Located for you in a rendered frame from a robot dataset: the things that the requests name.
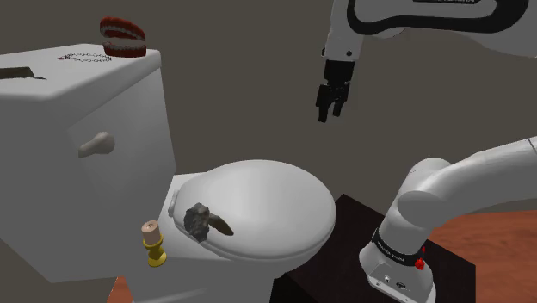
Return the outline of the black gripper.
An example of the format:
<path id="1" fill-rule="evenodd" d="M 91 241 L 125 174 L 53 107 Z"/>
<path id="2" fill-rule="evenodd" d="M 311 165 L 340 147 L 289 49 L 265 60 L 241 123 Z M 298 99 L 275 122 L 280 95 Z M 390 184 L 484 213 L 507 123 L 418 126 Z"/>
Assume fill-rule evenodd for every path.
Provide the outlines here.
<path id="1" fill-rule="evenodd" d="M 326 84 L 321 84 L 318 88 L 316 107 L 318 108 L 318 120 L 325 123 L 331 105 L 331 94 L 334 97 L 334 108 L 332 115 L 341 115 L 343 104 L 348 99 L 349 85 L 353 77 L 355 68 L 354 61 L 337 61 L 328 59 L 325 62 L 324 79 Z"/>

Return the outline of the dark robot stand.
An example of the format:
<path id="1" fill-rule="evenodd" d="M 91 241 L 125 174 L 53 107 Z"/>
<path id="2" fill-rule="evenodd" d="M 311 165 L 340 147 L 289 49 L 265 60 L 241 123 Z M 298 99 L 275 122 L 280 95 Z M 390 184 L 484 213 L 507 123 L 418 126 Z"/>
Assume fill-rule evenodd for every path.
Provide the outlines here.
<path id="1" fill-rule="evenodd" d="M 384 215 L 347 195 L 336 200 L 336 224 L 307 263 L 274 280 L 269 303 L 398 303 L 374 290 L 359 252 Z M 428 240 L 425 261 L 434 275 L 435 303 L 477 303 L 476 266 Z"/>

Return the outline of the dark grey rock figure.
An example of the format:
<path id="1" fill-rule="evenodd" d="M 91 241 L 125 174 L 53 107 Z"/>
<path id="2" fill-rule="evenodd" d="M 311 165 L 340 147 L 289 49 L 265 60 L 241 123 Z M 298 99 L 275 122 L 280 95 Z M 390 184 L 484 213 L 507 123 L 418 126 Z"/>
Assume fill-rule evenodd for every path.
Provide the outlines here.
<path id="1" fill-rule="evenodd" d="M 183 224 L 187 233 L 199 243 L 207 240 L 211 227 L 226 236 L 234 235 L 234 231 L 221 217 L 211 213 L 201 203 L 194 204 L 185 212 Z"/>

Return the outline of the red toy teeth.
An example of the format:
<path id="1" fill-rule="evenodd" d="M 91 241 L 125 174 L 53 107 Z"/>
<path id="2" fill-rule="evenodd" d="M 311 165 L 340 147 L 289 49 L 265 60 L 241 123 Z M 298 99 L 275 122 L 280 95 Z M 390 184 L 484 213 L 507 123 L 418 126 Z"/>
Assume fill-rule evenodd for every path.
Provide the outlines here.
<path id="1" fill-rule="evenodd" d="M 108 38 L 102 43 L 111 57 L 140 58 L 147 52 L 145 31 L 133 22 L 119 17 L 105 16 L 100 20 L 100 33 Z"/>

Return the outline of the yellow candle holder with candle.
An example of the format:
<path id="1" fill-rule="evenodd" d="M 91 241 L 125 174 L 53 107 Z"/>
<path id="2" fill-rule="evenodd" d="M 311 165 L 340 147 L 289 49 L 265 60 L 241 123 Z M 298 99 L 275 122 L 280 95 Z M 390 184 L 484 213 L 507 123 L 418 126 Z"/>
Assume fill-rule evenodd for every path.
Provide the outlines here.
<path id="1" fill-rule="evenodd" d="M 156 220 L 149 220 L 141 226 L 143 246 L 148 250 L 148 264 L 159 267 L 166 261 L 167 255 L 162 248 L 164 237 Z"/>

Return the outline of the white toilet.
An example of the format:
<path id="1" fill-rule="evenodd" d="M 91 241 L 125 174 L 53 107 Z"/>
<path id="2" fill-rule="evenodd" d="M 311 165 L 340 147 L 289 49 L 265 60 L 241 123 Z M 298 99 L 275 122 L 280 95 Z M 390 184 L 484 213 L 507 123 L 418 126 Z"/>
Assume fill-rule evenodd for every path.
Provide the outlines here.
<path id="1" fill-rule="evenodd" d="M 269 303 L 276 278 L 329 239 L 336 205 L 314 175 L 254 159 L 176 173 L 161 54 L 116 58 L 78 44 L 0 54 L 0 239 L 49 282 L 122 275 L 133 303 Z M 234 231 L 197 242 L 201 203 Z M 148 264 L 141 226 L 167 255 Z"/>

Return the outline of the dark flat object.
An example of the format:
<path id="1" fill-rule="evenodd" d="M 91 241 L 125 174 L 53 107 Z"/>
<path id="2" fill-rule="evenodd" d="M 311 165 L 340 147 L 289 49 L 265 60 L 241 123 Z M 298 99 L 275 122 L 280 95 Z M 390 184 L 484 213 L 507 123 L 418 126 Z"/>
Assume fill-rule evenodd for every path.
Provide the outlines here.
<path id="1" fill-rule="evenodd" d="M 32 78 L 32 79 L 45 80 L 44 77 L 35 76 L 29 66 L 0 68 L 0 79 L 14 79 L 14 78 Z"/>

